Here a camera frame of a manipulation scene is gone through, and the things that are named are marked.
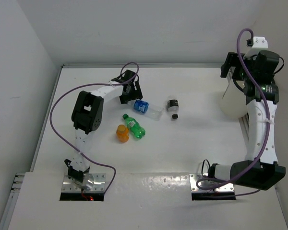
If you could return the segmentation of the blue-label plastic bottle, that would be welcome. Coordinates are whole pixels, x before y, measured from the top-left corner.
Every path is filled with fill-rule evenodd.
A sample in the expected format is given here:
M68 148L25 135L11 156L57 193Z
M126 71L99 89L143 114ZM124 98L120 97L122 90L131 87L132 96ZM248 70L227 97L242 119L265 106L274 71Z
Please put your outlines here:
M133 101L131 103L131 107L136 112L156 121L160 120L164 111L163 107L156 106L154 104L139 99Z

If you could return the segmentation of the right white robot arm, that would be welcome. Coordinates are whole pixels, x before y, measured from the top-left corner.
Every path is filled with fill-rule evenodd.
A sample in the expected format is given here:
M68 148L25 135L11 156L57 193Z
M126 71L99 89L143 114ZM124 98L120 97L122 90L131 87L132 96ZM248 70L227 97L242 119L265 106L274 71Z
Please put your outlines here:
M224 77L229 68L235 67L233 82L244 82L242 92L249 115L247 154L245 160L230 166L212 164L208 177L219 183L230 181L240 186L268 190L286 175L286 168L278 164L274 145L274 118L279 101L274 75L281 57L268 50L242 57L254 81L247 76L238 55L233 52L228 53L221 76Z

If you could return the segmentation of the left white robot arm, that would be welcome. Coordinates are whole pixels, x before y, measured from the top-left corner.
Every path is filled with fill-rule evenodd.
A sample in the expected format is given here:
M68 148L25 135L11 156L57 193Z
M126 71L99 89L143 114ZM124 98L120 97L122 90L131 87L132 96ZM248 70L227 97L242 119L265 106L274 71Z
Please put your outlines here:
M72 111L72 122L76 131L74 146L79 156L72 160L66 159L65 163L68 176L83 190L89 190L94 184L89 174L91 164L111 168L116 173L114 167L94 162L85 150L86 143L92 140L93 134L101 125L105 103L118 98L121 104L127 104L143 98L137 71L122 71L108 83L98 86L98 89L90 92L80 91Z

